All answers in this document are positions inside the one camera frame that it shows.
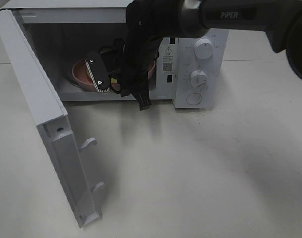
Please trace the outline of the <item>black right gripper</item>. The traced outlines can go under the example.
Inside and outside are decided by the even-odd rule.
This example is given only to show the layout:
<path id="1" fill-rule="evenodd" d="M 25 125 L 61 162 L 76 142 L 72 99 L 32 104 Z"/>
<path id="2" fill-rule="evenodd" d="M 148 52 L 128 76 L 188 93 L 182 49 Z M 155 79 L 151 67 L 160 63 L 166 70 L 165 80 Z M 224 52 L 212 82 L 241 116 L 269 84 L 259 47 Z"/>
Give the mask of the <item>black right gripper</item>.
<path id="1" fill-rule="evenodd" d="M 119 80 L 118 93 L 122 97 L 132 95 L 141 111 L 151 106 L 148 69 L 158 56 L 160 44 L 160 37 L 128 34 L 125 39 L 114 39 L 112 47 L 101 48 L 108 77 L 115 76 Z"/>

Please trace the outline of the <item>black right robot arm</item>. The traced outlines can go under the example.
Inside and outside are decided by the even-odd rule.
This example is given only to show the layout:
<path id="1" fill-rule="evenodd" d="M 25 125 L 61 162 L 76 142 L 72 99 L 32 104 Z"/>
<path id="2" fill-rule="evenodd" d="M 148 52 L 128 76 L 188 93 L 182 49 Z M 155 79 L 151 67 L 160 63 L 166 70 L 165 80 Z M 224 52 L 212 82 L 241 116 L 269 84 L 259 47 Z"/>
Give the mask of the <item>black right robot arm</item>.
<path id="1" fill-rule="evenodd" d="M 199 38 L 212 28 L 265 32 L 272 50 L 285 51 L 302 80 L 302 0 L 135 0 L 125 16 L 128 34 L 110 76 L 119 94 L 132 95 L 141 110 L 151 106 L 148 67 L 162 40 Z"/>

